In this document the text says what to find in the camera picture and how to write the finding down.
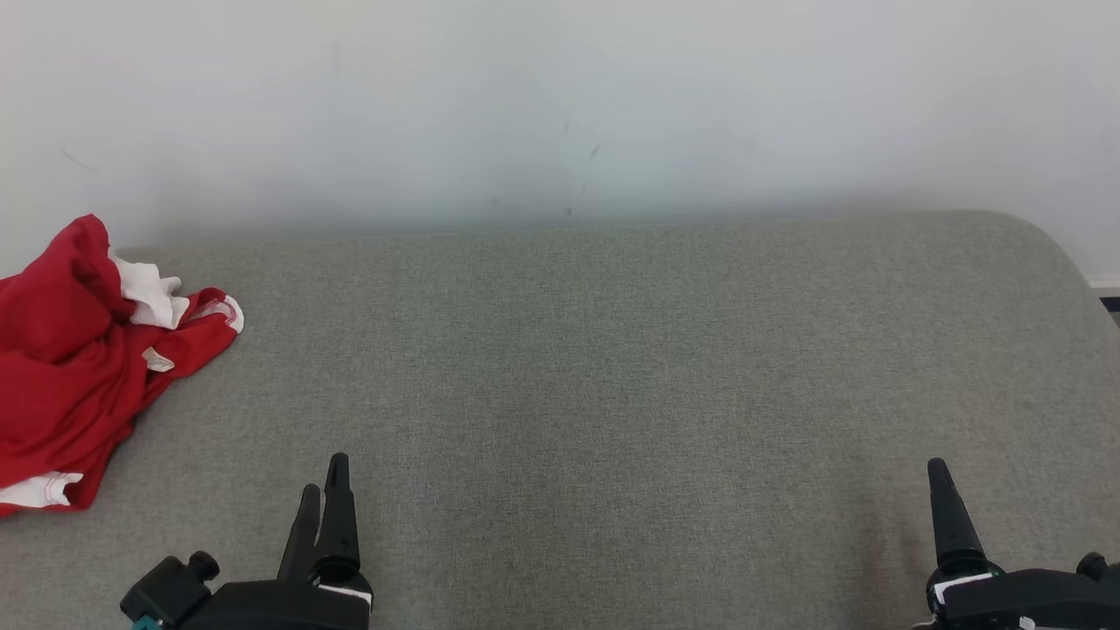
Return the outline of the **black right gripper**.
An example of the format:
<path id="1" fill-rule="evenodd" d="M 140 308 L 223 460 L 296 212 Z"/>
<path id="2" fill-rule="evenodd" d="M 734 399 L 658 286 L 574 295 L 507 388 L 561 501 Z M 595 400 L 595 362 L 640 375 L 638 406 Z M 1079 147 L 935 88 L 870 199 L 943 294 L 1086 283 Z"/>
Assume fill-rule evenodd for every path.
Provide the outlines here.
<path id="1" fill-rule="evenodd" d="M 984 555 L 944 458 L 928 458 L 928 506 L 937 569 L 931 619 L 916 629 L 1116 629 L 1119 566 L 1089 553 L 1075 571 L 1005 571 Z"/>

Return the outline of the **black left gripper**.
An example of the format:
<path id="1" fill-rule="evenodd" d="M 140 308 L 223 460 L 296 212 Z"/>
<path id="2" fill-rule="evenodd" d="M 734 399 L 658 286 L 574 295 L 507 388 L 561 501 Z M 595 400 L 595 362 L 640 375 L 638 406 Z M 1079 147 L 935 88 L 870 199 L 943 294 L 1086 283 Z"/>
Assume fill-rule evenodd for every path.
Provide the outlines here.
<path id="1" fill-rule="evenodd" d="M 368 629 L 368 586 L 308 583 L 312 566 L 321 580 L 360 574 L 360 528 L 345 453 L 332 455 L 323 493 L 316 484 L 304 487 L 279 580 L 232 582 L 211 591 L 207 584 L 220 575 L 220 563 L 209 554 L 196 552 L 187 562 L 168 556 L 127 591 L 120 611 L 133 629 Z"/>

